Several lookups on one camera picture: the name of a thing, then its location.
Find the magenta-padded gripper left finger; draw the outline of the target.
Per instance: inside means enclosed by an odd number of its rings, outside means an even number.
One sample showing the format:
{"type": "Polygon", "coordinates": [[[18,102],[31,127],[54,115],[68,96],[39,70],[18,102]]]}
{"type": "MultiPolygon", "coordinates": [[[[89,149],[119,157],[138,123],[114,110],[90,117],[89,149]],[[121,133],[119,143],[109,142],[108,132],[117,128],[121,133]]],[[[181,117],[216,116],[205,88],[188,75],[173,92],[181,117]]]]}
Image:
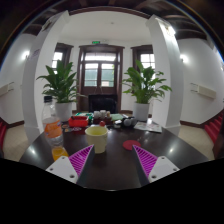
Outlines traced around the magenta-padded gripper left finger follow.
{"type": "Polygon", "coordinates": [[[94,155],[94,146],[90,145],[70,157],[61,156],[46,171],[74,184],[84,184],[94,155]]]}

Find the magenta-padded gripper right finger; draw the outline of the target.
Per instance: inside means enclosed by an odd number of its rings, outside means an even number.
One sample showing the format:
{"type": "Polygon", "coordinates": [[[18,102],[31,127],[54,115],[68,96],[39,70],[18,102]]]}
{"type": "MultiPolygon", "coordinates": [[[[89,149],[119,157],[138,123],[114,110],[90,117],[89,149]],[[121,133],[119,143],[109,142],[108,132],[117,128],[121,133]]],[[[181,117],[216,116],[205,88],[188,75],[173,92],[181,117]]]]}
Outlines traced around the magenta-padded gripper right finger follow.
{"type": "Polygon", "coordinates": [[[179,171],[179,168],[165,156],[157,157],[136,145],[132,146],[132,152],[142,186],[179,171]]]}

